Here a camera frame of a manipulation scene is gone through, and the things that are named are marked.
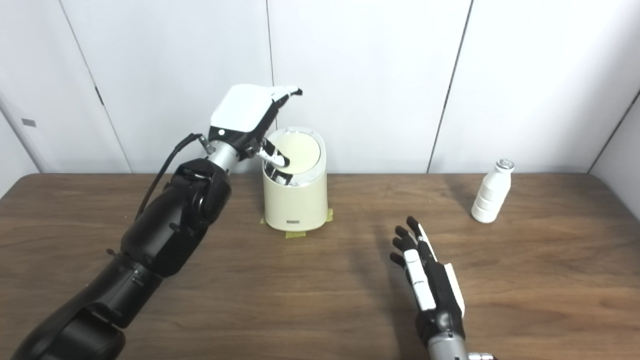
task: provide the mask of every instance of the white robotic hand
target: white robotic hand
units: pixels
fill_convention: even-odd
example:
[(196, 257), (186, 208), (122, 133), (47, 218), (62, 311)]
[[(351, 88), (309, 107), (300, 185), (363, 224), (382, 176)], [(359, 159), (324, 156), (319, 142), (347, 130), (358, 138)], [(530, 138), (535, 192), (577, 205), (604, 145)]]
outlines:
[(264, 135), (293, 95), (302, 95), (302, 90), (297, 86), (233, 86), (211, 115), (208, 138), (200, 139), (210, 160), (227, 170), (255, 155), (288, 166), (289, 159)]

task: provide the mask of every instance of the black cable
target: black cable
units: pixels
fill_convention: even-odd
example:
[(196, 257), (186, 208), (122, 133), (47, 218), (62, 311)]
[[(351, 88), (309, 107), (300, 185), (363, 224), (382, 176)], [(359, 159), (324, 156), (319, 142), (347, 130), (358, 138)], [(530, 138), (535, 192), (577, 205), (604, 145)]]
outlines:
[(187, 146), (190, 143), (194, 142), (195, 140), (197, 140), (201, 136), (202, 136), (202, 134), (193, 134), (193, 133), (191, 133), (187, 137), (182, 139), (182, 141), (179, 142), (178, 145), (176, 145), (173, 148), (173, 151), (171, 152), (171, 154), (169, 154), (169, 157), (164, 161), (164, 165), (160, 168), (160, 171), (158, 172), (158, 175), (156, 175), (156, 178), (154, 179), (154, 182), (151, 183), (151, 186), (149, 187), (149, 190), (147, 190), (147, 194), (145, 194), (145, 198), (142, 199), (142, 203), (140, 204), (140, 208), (138, 208), (138, 214), (136, 215), (136, 219), (145, 211), (145, 208), (147, 207), (147, 202), (149, 201), (149, 198), (151, 197), (151, 194), (156, 189), (156, 186), (160, 182), (160, 178), (162, 178), (162, 175), (164, 175), (164, 173), (166, 172), (166, 169), (169, 167), (169, 165), (171, 165), (171, 162), (173, 161), (173, 158), (178, 154), (178, 152), (180, 152), (182, 149), (184, 149), (185, 146)]

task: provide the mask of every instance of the bottle cap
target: bottle cap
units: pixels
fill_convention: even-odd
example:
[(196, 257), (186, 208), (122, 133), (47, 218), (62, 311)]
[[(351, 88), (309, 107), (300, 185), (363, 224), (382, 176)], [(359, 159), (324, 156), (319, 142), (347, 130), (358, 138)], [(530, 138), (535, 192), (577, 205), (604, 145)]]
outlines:
[(495, 163), (495, 168), (499, 172), (509, 173), (513, 171), (515, 164), (509, 159), (500, 159)]

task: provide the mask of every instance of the panel seam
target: panel seam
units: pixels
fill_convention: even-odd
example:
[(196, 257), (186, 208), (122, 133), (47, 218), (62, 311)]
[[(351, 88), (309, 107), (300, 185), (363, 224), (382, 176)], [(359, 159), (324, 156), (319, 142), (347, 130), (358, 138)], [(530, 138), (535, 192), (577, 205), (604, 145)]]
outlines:
[(440, 128), (442, 127), (442, 120), (444, 119), (444, 113), (447, 109), (447, 103), (449, 102), (449, 94), (451, 93), (451, 86), (453, 85), (453, 78), (456, 76), (456, 69), (458, 68), (458, 60), (460, 59), (460, 52), (462, 52), (462, 45), (465, 42), (465, 35), (467, 34), (467, 26), (469, 25), (469, 19), (471, 18), (471, 10), (474, 7), (474, 0), (469, 3), (469, 11), (467, 12), (467, 18), (465, 19), (465, 27), (462, 29), (462, 36), (460, 36), (460, 45), (458, 46), (458, 53), (456, 54), (456, 61), (453, 63), (453, 71), (451, 72), (451, 79), (449, 80), (449, 87), (447, 88), (447, 95), (444, 98), (442, 105), (442, 112), (440, 113), (440, 121), (438, 122), (438, 129), (436, 130), (436, 136), (433, 139), (433, 147), (431, 148), (431, 156), (429, 157), (429, 164), (427, 165), (427, 174), (431, 170), (431, 163), (433, 162), (433, 155), (436, 151), (436, 144), (438, 143), (438, 137), (440, 136)]
[(629, 104), (629, 106), (627, 107), (627, 110), (622, 115), (622, 118), (620, 118), (620, 120), (618, 121), (618, 124), (616, 125), (616, 127), (614, 127), (613, 131), (611, 132), (611, 135), (609, 135), (609, 138), (607, 139), (607, 141), (602, 146), (602, 149), (600, 149), (600, 152), (598, 153), (598, 156), (596, 156), (595, 160), (593, 160), (593, 163), (589, 167), (589, 170), (587, 171), (587, 174), (590, 174), (591, 171), (593, 170), (593, 167), (596, 166), (596, 163), (598, 162), (598, 160), (600, 159), (600, 157), (602, 156), (602, 154), (606, 150), (607, 146), (609, 146), (609, 143), (611, 143), (611, 140), (613, 139), (613, 136), (618, 132), (618, 129), (622, 125), (622, 122), (627, 118), (627, 115), (629, 114), (631, 109), (634, 107), (636, 101), (638, 100), (638, 97), (640, 97), (640, 90), (638, 90), (638, 93), (636, 93), (636, 96), (631, 101), (631, 104)]
[[(276, 86), (273, 76), (273, 50), (271, 50), (271, 21), (269, 20), (269, 0), (264, 0), (267, 9), (267, 37), (269, 38), (269, 64), (271, 65), (271, 86)], [(278, 129), (278, 117), (276, 117), (276, 130)]]
[[(93, 73), (91, 72), (91, 68), (89, 68), (89, 63), (86, 61), (86, 57), (84, 56), (84, 52), (82, 51), (82, 48), (80, 47), (80, 42), (78, 41), (78, 37), (76, 36), (76, 32), (74, 31), (74, 27), (71, 26), (71, 21), (69, 20), (69, 16), (67, 15), (67, 10), (65, 9), (64, 4), (62, 3), (62, 0), (58, 0), (58, 3), (60, 4), (60, 8), (62, 9), (62, 13), (65, 14), (65, 19), (67, 20), (67, 24), (69, 25), (69, 29), (71, 30), (71, 34), (74, 37), (74, 40), (76, 41), (76, 46), (78, 48), (78, 51), (80, 52), (80, 56), (82, 57), (82, 60), (84, 62), (84, 67), (86, 67), (87, 72), (89, 73), (89, 78), (91, 78), (91, 82), (93, 83), (93, 86), (96, 89), (96, 92), (99, 91), (98, 90), (98, 84), (96, 84), (95, 82), (95, 78), (93, 77)], [(111, 120), (111, 115), (109, 115), (109, 110), (107, 110), (107, 107), (104, 105), (104, 101), (102, 101), (102, 97), (100, 97), (100, 102), (102, 103), (102, 108), (104, 109), (104, 113), (107, 115), (107, 119), (109, 120), (109, 125), (111, 126), (111, 130), (113, 130), (113, 134), (116, 137), (116, 140), (118, 141), (118, 146), (120, 146), (120, 151), (122, 151), (122, 156), (124, 157), (125, 162), (127, 163), (127, 166), (129, 167), (129, 172), (133, 173), (133, 169), (131, 168), (131, 163), (129, 162), (129, 158), (127, 157), (127, 153), (124, 151), (124, 147), (122, 146), (122, 141), (120, 141), (120, 137), (118, 136), (118, 132), (116, 131), (115, 126), (113, 125), (113, 121)]]

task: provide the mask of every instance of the cream trash can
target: cream trash can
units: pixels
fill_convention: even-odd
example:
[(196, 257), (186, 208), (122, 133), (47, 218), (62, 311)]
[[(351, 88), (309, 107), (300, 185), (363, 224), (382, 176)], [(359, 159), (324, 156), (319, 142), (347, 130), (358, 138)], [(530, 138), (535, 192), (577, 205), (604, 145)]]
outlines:
[(264, 220), (282, 231), (309, 231), (326, 222), (326, 150), (318, 133), (287, 127), (269, 141), (290, 160), (288, 167), (262, 164)]

